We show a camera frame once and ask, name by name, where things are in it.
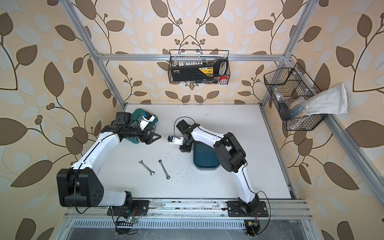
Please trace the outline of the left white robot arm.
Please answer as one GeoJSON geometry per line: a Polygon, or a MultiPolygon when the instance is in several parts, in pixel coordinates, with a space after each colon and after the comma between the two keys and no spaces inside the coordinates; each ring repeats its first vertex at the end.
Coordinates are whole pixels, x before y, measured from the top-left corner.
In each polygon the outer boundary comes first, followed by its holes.
{"type": "Polygon", "coordinates": [[[143,109],[134,113],[118,112],[116,119],[106,125],[92,147],[69,169],[57,174],[60,204],[63,207],[120,207],[128,206],[131,194],[109,190],[102,185],[98,174],[112,150],[123,139],[133,139],[147,145],[161,138],[155,133],[158,117],[143,109]]]}

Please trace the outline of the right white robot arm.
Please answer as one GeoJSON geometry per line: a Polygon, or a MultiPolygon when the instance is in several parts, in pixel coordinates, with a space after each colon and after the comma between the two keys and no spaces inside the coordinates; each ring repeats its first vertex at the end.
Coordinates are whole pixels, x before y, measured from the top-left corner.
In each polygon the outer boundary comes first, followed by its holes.
{"type": "Polygon", "coordinates": [[[230,217],[269,216],[269,205],[260,200],[250,184],[246,153],[232,133],[228,132],[224,135],[214,133],[197,123],[188,124],[184,117],[175,121],[174,128],[178,129],[182,136],[169,136],[168,141],[178,145],[181,152],[189,153],[193,144],[203,143],[215,151],[220,165],[232,174],[239,197],[237,201],[227,202],[230,217]]]}

